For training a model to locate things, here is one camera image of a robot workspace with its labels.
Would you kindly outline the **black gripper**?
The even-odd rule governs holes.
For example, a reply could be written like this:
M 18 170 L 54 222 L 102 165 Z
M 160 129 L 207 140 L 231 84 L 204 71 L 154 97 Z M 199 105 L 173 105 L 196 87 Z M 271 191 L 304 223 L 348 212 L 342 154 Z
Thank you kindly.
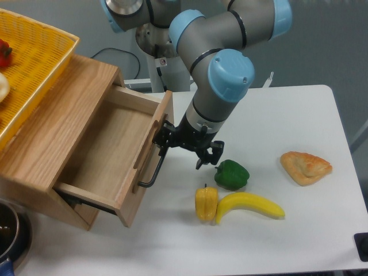
M 223 154 L 224 142 L 212 141 L 215 135 L 195 130 L 187 120 L 182 120 L 176 128 L 164 120 L 152 142 L 159 148 L 159 156 L 164 156 L 170 147 L 182 147 L 195 152 L 198 156 L 195 169 L 199 170 L 202 165 L 216 165 Z

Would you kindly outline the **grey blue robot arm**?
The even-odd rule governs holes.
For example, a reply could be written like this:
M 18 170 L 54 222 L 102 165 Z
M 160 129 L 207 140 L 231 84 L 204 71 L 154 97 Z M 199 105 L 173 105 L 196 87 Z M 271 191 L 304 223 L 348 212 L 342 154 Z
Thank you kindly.
M 101 6 L 119 32 L 146 24 L 168 31 L 166 43 L 197 91 L 180 124 L 165 123 L 155 143 L 195 152 L 197 166 L 216 164 L 224 143 L 214 137 L 254 80 L 254 66 L 242 50 L 286 33 L 293 18 L 290 3 L 225 1 L 225 12 L 211 18 L 181 10 L 180 1 L 102 1 Z

